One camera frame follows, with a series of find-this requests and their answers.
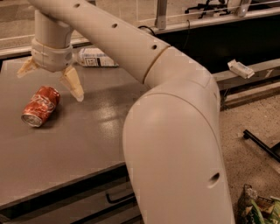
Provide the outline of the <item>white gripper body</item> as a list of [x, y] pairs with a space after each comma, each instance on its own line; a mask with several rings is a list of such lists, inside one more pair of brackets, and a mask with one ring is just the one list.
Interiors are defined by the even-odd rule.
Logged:
[[39, 43], [35, 38], [31, 42], [31, 56], [35, 63], [52, 73], [62, 71], [72, 64], [72, 50], [71, 45], [55, 49]]

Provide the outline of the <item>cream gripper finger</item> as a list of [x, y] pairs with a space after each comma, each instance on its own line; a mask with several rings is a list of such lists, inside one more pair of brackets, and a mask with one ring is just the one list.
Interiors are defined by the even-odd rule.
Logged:
[[71, 95], [78, 101], [84, 100], [84, 91], [80, 78], [73, 66], [68, 66], [59, 78], [59, 81], [70, 91]]
[[27, 74], [37, 70], [39, 68], [39, 65], [35, 62], [33, 57], [30, 57], [17, 71], [17, 77], [22, 78], [26, 76]]

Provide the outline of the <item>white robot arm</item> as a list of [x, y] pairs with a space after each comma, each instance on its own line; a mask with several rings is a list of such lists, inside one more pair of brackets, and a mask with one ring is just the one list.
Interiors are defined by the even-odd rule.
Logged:
[[77, 31], [148, 87], [130, 108], [122, 132], [144, 224], [235, 224], [214, 77], [177, 48], [88, 0], [28, 2], [36, 10], [36, 66], [66, 68], [71, 33]]

